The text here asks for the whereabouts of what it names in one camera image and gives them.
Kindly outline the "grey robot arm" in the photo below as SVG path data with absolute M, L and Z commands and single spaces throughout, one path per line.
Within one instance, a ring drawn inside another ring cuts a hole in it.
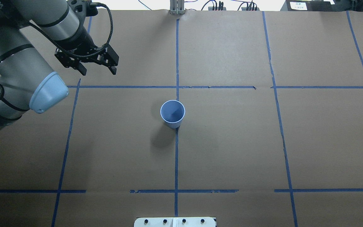
M 84 27 L 86 17 L 108 12 L 107 41 L 95 45 Z M 105 66 L 115 75 L 119 56 L 109 44 L 113 18 L 109 7 L 92 0 L 0 0 L 0 130 L 25 112 L 41 114 L 69 95 L 69 89 L 35 46 L 21 32 L 32 27 L 55 46 L 65 68 L 87 74 L 83 63 Z

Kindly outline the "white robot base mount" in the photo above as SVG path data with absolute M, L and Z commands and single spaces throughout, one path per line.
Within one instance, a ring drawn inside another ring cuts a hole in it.
M 134 227 L 216 227 L 213 217 L 151 217 L 137 218 Z

